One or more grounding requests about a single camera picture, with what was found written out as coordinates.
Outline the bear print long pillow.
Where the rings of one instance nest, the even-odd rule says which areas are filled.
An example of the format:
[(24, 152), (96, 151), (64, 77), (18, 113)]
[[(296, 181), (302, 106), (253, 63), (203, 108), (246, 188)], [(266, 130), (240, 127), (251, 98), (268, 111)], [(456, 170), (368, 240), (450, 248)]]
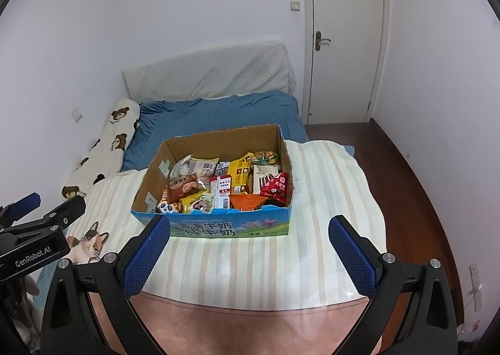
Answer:
[(125, 151), (139, 126), (140, 106), (123, 98), (114, 107), (97, 141), (63, 186), (63, 198), (85, 197), (98, 182), (119, 173)]

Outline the orange snack packet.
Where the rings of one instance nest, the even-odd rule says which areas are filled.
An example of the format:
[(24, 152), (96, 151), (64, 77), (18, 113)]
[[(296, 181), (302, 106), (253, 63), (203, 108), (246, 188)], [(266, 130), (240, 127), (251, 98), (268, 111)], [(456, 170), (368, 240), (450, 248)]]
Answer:
[(260, 194), (231, 194), (231, 207), (241, 212), (255, 211), (261, 209), (267, 202), (269, 197)]

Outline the brown snack packet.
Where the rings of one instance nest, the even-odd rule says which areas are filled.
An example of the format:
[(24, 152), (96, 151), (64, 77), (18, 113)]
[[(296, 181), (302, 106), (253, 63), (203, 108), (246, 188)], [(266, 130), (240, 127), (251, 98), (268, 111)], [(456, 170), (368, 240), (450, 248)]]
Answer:
[(198, 191), (198, 176), (195, 173), (183, 177), (169, 177), (167, 192), (168, 201), (177, 203), (181, 198)]

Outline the clear small candy packet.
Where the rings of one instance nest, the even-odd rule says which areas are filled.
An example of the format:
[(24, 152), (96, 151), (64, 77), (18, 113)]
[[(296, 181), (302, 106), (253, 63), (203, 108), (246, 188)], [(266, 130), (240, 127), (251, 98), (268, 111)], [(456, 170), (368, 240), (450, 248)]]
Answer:
[(162, 200), (157, 204), (156, 212), (159, 214), (181, 214), (183, 212), (183, 206), (180, 202)]

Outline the red white spicy strip packet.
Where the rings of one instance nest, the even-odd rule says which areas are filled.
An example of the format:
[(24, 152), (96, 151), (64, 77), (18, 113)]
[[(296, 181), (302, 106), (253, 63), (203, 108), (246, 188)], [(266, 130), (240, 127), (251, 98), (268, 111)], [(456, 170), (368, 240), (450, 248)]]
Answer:
[(230, 208), (231, 176), (213, 177), (210, 182), (213, 194), (213, 208)]

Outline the blue bed sheet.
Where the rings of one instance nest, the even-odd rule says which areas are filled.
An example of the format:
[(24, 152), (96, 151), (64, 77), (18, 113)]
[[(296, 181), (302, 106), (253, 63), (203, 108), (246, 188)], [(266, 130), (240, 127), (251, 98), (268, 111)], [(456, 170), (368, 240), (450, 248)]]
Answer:
[(147, 168), (165, 139), (270, 124), (279, 126), (286, 140), (297, 143), (309, 140), (298, 114), (297, 100), (278, 90), (141, 104), (138, 127), (125, 151), (121, 170)]

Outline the yellow black snack bag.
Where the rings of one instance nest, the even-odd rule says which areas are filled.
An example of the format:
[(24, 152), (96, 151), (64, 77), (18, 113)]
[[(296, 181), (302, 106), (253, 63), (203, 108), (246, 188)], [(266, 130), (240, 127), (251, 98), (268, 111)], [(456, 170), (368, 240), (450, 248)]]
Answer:
[(252, 155), (252, 153), (246, 153), (243, 157), (230, 162), (227, 174), (231, 176), (232, 194), (250, 193), (248, 178), (252, 168)]

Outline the white barcode snack packet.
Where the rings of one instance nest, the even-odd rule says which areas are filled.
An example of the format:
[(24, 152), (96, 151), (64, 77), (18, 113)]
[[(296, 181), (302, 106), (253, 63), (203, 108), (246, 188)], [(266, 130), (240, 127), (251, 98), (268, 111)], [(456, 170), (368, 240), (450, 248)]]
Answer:
[(222, 177), (226, 176), (229, 170), (230, 162), (229, 161), (219, 161), (216, 165), (213, 176), (214, 177)]

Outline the cat print cushion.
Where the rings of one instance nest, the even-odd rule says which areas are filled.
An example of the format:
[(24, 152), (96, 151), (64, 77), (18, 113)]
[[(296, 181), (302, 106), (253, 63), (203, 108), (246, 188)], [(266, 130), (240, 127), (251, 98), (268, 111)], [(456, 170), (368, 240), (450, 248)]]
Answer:
[(95, 221), (81, 238), (68, 236), (69, 253), (64, 256), (73, 264), (87, 264), (97, 262), (101, 258), (101, 251), (108, 240), (108, 232), (99, 232), (99, 222)]

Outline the red triangular snack packet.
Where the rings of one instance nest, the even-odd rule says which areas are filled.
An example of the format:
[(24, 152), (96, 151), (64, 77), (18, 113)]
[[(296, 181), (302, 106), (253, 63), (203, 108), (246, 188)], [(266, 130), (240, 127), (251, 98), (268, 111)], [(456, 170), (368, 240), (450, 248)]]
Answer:
[(286, 204), (287, 186), (288, 174), (286, 172), (281, 172), (276, 177), (272, 177), (266, 184), (261, 186), (259, 194), (275, 200), (275, 202), (280, 204)]

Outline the white grey snack bag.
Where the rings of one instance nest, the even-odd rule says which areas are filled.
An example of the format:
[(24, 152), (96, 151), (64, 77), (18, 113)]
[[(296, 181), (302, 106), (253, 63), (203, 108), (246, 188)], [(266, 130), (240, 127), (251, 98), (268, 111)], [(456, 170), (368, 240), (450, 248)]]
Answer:
[(219, 158), (194, 158), (189, 154), (174, 164), (169, 173), (169, 179), (174, 182), (185, 179), (189, 175), (195, 175), (197, 179), (210, 178), (218, 164)]

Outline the white door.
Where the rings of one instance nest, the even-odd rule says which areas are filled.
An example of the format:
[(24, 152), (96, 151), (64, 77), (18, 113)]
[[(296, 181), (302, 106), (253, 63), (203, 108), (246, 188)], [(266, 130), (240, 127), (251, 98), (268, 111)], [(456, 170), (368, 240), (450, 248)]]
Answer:
[[(368, 121), (381, 82), (390, 0), (307, 0), (302, 112), (309, 125)], [(331, 40), (314, 50), (314, 35)]]

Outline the white headboard cushion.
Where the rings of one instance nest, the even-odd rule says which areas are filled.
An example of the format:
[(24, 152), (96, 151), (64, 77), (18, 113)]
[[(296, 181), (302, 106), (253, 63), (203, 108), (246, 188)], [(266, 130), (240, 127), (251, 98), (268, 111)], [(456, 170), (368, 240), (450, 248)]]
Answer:
[(218, 44), (123, 70), (137, 103), (180, 102), (281, 91), (296, 80), (287, 47), (275, 37)]

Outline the blue cardboard snack box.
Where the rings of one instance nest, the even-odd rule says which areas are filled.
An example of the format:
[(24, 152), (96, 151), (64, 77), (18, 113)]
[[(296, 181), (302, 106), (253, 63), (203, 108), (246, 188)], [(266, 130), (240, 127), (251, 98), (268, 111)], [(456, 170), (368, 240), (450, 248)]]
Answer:
[(179, 238), (259, 238), (289, 232), (293, 179), (276, 124), (161, 143), (131, 205), (143, 224), (164, 215)]

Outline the wall light switch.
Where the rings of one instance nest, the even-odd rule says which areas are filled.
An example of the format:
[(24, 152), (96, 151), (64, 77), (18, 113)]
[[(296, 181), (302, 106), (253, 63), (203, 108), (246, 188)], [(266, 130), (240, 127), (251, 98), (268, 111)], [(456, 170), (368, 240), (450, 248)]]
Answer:
[(300, 3), (296, 1), (290, 2), (291, 11), (300, 11)]

